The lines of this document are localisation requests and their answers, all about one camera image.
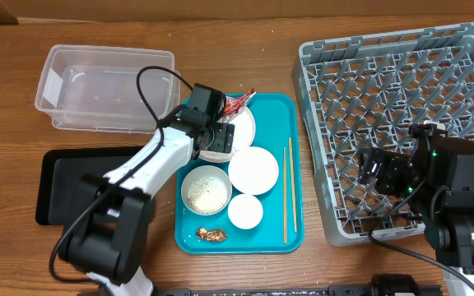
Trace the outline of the red foil wrapper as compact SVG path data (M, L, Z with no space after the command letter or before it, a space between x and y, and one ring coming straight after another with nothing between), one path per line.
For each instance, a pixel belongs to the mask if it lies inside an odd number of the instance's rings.
M239 115L242 110L247 106L251 99L256 95L254 88L249 90L247 93L240 97L229 97L225 98L225 109L221 117L223 123L228 123L234 117Z

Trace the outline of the grey bowl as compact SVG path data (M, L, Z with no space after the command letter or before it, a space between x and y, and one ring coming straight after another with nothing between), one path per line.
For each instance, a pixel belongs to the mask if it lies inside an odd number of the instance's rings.
M196 211L194 211L189 202L188 202L188 198L187 198L187 190L188 188L191 186L191 184L193 183L194 180L197 180L201 177L217 177L219 179L221 179L224 184L227 186L227 189L228 189L228 198L227 198L227 202L225 204L225 206L217 211L216 213L222 211L223 209L225 209L225 207L228 205L228 203L230 202L230 199L232 197L232 184L230 182L230 179L228 177L228 175L220 168L216 167L216 166L213 166L213 165L203 165L203 166L199 166L199 167L196 167L195 169L191 170L184 178L184 180L182 181L182 185L181 185L181 189L180 189L180 193L181 193L181 197L183 199L183 202L184 204L186 205L186 207L191 210L193 213L197 214L197 215L202 215L200 213L197 213Z

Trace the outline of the small white cup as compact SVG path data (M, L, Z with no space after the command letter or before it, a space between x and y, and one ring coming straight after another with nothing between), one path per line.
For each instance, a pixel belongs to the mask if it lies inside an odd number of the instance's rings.
M253 229L263 218L263 205L257 197L239 194L228 205L230 222L239 229Z

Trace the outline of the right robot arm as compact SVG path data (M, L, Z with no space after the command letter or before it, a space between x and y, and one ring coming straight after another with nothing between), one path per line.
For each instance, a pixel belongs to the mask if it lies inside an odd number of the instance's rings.
M414 123L408 135L414 150L399 154L382 148L358 153L361 184L401 202L379 218L390 221L402 207L420 216L433 258L370 236L372 243L440 268L452 295L474 295L474 141L450 137L443 124Z

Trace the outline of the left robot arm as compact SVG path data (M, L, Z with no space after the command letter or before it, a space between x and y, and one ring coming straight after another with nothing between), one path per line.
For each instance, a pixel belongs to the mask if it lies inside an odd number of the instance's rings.
M231 152L234 131L209 116L161 119L155 135L126 163L102 177L81 177L51 257L73 264L106 295L151 295L153 284L140 264L153 196L201 151Z

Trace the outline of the large pink plate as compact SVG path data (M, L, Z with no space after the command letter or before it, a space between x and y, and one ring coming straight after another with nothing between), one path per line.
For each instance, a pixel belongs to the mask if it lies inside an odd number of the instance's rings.
M248 107L244 107L240 114L230 120L230 124L235 126L232 151L225 154L203 150L199 155L200 159L212 163L228 162L238 151L252 145L256 133L256 123Z

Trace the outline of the white rice pile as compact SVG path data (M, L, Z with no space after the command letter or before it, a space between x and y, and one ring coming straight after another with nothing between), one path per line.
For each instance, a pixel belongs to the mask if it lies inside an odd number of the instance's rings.
M187 198L194 211L202 215L210 215L225 206L228 189L217 177L201 177L194 180L188 188Z

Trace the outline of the teal plastic tray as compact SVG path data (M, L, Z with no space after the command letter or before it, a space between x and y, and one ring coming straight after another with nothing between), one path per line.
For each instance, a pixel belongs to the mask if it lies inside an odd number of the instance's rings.
M239 229L230 222L227 210L214 215L197 215L184 204L180 189L182 181L191 170L209 164L224 171L228 170L227 162L211 163L197 159L177 172L174 238L178 246L187 253L200 255L293 252L304 240L304 211L295 104L290 97L280 93L257 93L251 99L249 108L256 122L256 133L252 145L272 153L281 173L283 173L283 147L286 147L287 244L283 243L282 178L278 178L273 189L258 196L263 205L263 218L259 225L253 229ZM289 137L293 141L297 233L294 231L292 214ZM202 241L196 236L199 228L222 229L227 234L227 239L222 243Z

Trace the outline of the right wooden chopstick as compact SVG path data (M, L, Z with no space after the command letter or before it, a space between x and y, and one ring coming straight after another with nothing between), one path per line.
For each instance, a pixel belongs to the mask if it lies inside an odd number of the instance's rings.
M290 189L291 189L291 198L292 198L292 214L294 222L294 231L297 233L297 214L296 214L296 199L295 199L295 166L294 166L294 153L293 153L293 141L289 137L289 161L290 161Z

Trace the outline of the grey dish rack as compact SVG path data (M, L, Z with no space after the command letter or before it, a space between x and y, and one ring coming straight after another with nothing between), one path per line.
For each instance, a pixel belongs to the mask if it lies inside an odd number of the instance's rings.
M366 243L395 204L358 182L360 149L408 153L409 126L425 120L474 141L474 22L309 41L292 77L334 246Z

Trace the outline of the brown food scrap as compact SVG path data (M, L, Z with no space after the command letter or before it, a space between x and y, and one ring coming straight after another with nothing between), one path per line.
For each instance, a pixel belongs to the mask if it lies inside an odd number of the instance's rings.
M205 229L199 228L196 232L196 236L206 242L210 243L222 243L227 239L227 234L222 229Z

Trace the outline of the clear plastic bin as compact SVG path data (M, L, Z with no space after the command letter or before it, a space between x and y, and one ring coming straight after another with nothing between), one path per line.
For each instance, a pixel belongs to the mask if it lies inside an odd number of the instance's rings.
M47 56L35 107L57 129L153 133L156 123L137 91L146 66L175 69L169 51L59 44Z

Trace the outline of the black tray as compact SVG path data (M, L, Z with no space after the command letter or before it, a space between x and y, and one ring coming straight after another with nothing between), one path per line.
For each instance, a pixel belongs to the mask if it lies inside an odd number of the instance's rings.
M101 177L131 159L140 149L140 146L119 146L48 151L41 166L36 223L65 224L80 178L86 173Z

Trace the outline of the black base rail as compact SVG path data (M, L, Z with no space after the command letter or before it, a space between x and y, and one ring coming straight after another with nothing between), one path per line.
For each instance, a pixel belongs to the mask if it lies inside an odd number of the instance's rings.
M293 289L157 289L155 296L443 296L440 285L418 285L411 275L378 274L368 284Z

